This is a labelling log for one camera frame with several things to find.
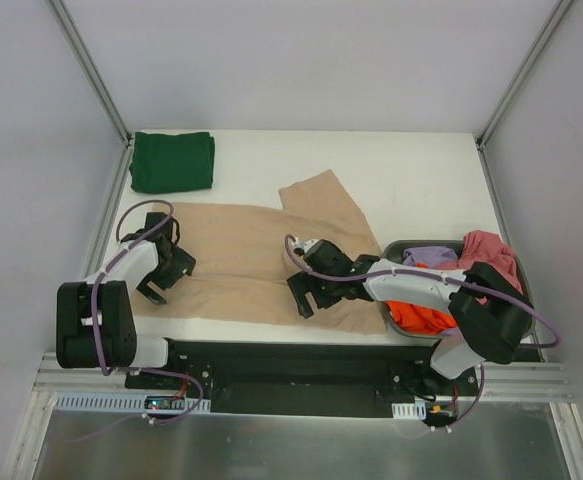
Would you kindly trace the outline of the right aluminium corner post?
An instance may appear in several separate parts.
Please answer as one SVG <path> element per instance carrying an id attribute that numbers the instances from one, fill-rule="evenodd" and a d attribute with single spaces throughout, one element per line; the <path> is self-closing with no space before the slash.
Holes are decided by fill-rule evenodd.
<path id="1" fill-rule="evenodd" d="M 479 152 L 484 151 L 485 147 L 495 134 L 496 129 L 513 106 L 514 101 L 521 92 L 523 86 L 530 78 L 533 70 L 542 59 L 545 51 L 576 4 L 577 1 L 575 0 L 559 0 L 555 2 L 555 5 L 552 7 L 539 33 L 533 40 L 522 62 L 518 66 L 515 74 L 498 101 L 494 111 L 490 115 L 485 127 L 476 137 L 476 147 Z"/>

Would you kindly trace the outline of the left aluminium corner post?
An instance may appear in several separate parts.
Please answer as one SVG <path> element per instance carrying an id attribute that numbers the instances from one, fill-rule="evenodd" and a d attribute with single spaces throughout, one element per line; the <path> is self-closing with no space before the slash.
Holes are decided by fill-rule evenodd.
<path id="1" fill-rule="evenodd" d="M 62 0 L 47 0 L 46 4 L 117 136 L 124 146 L 128 146 L 132 138 L 132 133 L 115 105 L 113 97 L 66 3 Z"/>

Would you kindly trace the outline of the orange t shirt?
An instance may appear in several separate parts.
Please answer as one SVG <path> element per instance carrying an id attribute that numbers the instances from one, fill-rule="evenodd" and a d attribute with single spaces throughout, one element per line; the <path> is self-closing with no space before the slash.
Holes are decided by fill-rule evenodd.
<path id="1" fill-rule="evenodd" d="M 395 325 L 407 333 L 437 335 L 457 327 L 451 315 L 431 308 L 399 301 L 388 301 L 386 306 Z"/>

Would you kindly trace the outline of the grey plastic bin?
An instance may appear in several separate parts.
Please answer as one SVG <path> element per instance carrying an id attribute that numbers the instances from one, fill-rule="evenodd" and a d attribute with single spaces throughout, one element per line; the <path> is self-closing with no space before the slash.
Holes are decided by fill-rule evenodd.
<path id="1" fill-rule="evenodd" d="M 400 241 L 395 241 L 395 242 L 391 243 L 388 247 L 386 247 L 386 249 L 383 253 L 383 257 L 390 260 L 390 261 L 394 261 L 396 263 L 402 264 L 402 254 L 403 254 L 403 251 L 405 249 L 411 248 L 411 247 L 422 247 L 422 246 L 445 246 L 445 247 L 453 249 L 456 252 L 456 254 L 458 255 L 458 257 L 460 258 L 461 254 L 462 254 L 462 250 L 463 250 L 463 239 L 461 239 L 461 240 L 400 240 Z M 523 289 L 523 292 L 522 293 L 519 292 L 519 293 L 522 294 L 526 299 L 530 299 L 531 293 L 530 293 L 530 289 L 527 285 L 527 279 L 526 279 L 526 276 L 523 272 L 521 263 L 518 260 L 517 256 L 516 256 L 516 262 L 517 262 L 517 267 L 518 267 L 518 279 L 520 280 L 520 282 L 522 284 L 522 289 Z M 448 263 L 439 265 L 436 268 L 431 268 L 431 269 L 454 270 L 454 269 L 460 269 L 460 268 L 458 267 L 458 261 L 457 261 L 457 262 L 448 262 Z M 397 332 L 403 336 L 407 336 L 407 337 L 411 337 L 411 338 L 440 339 L 440 338 L 444 338 L 444 337 L 454 333 L 457 330 L 457 327 L 456 327 L 455 329 L 452 329 L 449 332 L 445 332 L 443 334 L 437 334 L 437 335 L 422 335 L 422 334 L 407 333 L 406 331 L 402 330 L 400 327 L 395 325 L 395 323 L 393 322 L 393 319 L 390 315 L 389 308 L 386 306 L 386 304 L 383 305 L 383 307 L 382 307 L 382 314 L 383 314 L 383 317 L 384 317 L 384 319 L 385 319 L 385 321 L 388 324 L 390 329 L 394 330 L 395 332 Z"/>

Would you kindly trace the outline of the aluminium corner post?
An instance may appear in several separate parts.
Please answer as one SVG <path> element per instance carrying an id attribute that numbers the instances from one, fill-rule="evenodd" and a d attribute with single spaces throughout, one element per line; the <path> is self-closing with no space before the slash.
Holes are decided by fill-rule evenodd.
<path id="1" fill-rule="evenodd" d="M 496 129 L 513 106 L 514 101 L 521 92 L 523 86 L 530 78 L 533 70 L 542 59 L 545 51 L 576 4 L 577 1 L 575 0 L 559 0 L 555 2 L 555 5 L 552 7 L 539 33 L 533 40 L 522 62 L 518 66 L 515 74 L 498 101 L 494 111 L 490 115 L 485 127 L 476 137 L 476 147 L 479 152 L 484 151 L 485 147 L 495 134 Z"/>
<path id="2" fill-rule="evenodd" d="M 113 97 L 66 3 L 62 0 L 47 0 L 46 4 L 117 136 L 124 146 L 128 146 L 132 138 L 132 133 L 115 105 Z"/>

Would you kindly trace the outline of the pink t shirt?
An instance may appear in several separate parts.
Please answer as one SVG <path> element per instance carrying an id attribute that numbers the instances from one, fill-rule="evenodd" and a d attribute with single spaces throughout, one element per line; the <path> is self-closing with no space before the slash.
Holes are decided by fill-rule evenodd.
<path id="1" fill-rule="evenodd" d="M 505 244 L 498 234 L 474 230 L 464 236 L 458 267 L 470 269 L 475 262 L 489 264 L 520 293 L 523 292 L 518 279 L 515 251 Z"/>

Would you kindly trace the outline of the lilac t shirt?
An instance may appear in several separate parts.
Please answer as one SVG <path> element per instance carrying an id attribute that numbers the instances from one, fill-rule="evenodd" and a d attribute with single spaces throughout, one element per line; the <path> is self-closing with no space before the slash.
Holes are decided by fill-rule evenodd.
<path id="1" fill-rule="evenodd" d="M 423 268 L 436 268 L 448 262 L 457 262 L 458 259 L 456 252 L 445 246 L 411 247 L 402 254 L 403 265 Z"/>

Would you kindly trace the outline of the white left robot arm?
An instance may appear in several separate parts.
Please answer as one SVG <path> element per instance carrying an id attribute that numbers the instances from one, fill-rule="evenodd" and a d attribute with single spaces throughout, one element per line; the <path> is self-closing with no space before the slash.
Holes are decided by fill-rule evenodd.
<path id="1" fill-rule="evenodd" d="M 125 235 L 105 266 L 57 291 L 56 358 L 64 369 L 145 369 L 159 388 L 175 387 L 181 363 L 169 356 L 169 341 L 137 333 L 131 297 L 153 306 L 163 293 L 191 275 L 196 260 L 179 246 L 180 225 L 172 216 L 148 213 L 145 224 Z"/>

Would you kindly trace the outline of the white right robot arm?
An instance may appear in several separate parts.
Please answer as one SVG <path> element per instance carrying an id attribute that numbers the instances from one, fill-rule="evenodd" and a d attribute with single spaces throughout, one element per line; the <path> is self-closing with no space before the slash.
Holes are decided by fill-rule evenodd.
<path id="1" fill-rule="evenodd" d="M 328 240 L 293 235 L 285 236 L 284 248 L 299 269 L 287 284 L 303 318 L 342 300 L 402 302 L 450 315 L 455 332 L 434 346 L 421 369 L 422 385 L 432 394 L 444 394 L 484 361 L 511 363 L 532 326 L 530 303 L 483 262 L 467 270 L 435 270 L 374 255 L 351 259 Z"/>

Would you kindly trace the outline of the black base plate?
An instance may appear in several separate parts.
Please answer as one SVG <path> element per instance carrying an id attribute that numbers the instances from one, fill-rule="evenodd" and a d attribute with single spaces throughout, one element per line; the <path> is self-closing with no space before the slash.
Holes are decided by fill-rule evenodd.
<path id="1" fill-rule="evenodd" d="M 127 390 L 146 390 L 156 419 L 184 411 L 223 414 L 388 418 L 399 404 L 440 408 L 477 396 L 478 370 L 448 380 L 416 346 L 176 341 L 163 367 L 112 367 Z"/>

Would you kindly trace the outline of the beige t shirt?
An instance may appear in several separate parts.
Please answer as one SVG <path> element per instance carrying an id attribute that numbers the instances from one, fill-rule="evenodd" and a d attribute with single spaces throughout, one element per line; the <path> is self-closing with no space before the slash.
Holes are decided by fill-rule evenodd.
<path id="1" fill-rule="evenodd" d="M 134 293 L 134 314 L 153 318 L 304 325 L 356 334 L 383 334 L 380 307 L 341 300 L 303 318 L 286 280 L 297 273 L 284 238 L 326 239 L 350 258 L 380 254 L 367 219 L 330 170 L 279 191 L 281 208 L 177 203 L 180 247 L 196 260 L 191 275 L 164 294 L 157 306 Z"/>

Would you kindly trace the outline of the aluminium frame rail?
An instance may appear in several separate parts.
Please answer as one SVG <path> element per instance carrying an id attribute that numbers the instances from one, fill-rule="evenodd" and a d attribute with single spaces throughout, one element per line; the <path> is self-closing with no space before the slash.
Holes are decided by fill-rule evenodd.
<path id="1" fill-rule="evenodd" d="M 575 391 L 559 363 L 520 362 L 507 366 L 485 363 L 482 398 L 491 402 L 574 403 Z M 33 389 L 46 392 L 126 393 L 125 376 L 104 376 L 98 369 L 67 370 L 56 355 L 43 355 Z"/>

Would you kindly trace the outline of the folded green t shirt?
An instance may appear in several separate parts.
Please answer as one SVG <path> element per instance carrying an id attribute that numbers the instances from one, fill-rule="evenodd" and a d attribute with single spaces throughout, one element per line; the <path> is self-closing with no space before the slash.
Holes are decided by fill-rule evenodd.
<path id="1" fill-rule="evenodd" d="M 215 139 L 209 132 L 137 132 L 129 166 L 131 189 L 145 195 L 209 190 L 214 165 Z"/>

